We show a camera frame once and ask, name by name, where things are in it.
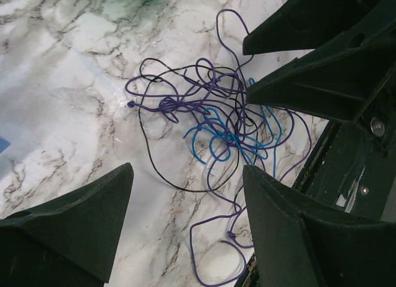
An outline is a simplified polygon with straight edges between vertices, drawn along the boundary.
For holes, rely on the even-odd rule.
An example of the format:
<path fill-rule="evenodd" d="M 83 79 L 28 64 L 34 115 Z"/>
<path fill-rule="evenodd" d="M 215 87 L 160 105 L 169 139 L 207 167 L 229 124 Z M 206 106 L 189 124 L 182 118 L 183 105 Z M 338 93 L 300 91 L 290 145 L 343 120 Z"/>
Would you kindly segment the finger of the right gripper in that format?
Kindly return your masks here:
<path fill-rule="evenodd" d="M 243 40 L 243 54 L 316 49 L 366 14 L 363 0 L 287 0 Z"/>
<path fill-rule="evenodd" d="M 339 34 L 252 85 L 247 100 L 352 122 L 381 95 L 395 96 L 394 18 Z"/>

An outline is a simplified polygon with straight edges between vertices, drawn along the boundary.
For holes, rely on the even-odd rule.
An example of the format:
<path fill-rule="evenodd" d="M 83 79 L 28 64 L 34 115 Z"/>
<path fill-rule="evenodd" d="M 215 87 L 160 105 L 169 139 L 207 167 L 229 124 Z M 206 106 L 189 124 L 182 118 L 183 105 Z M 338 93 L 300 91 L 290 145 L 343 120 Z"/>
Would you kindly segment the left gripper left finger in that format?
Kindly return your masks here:
<path fill-rule="evenodd" d="M 131 196 L 130 163 L 1 220 L 1 286 L 104 286 Z"/>

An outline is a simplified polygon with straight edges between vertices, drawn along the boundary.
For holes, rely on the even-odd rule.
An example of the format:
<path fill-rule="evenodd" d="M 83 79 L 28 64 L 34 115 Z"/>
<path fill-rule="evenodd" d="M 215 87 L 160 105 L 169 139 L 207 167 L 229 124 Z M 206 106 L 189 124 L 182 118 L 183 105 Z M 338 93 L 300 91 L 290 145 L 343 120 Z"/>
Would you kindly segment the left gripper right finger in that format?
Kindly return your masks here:
<path fill-rule="evenodd" d="M 243 168 L 262 286 L 394 286 L 395 224 L 324 205 Z"/>

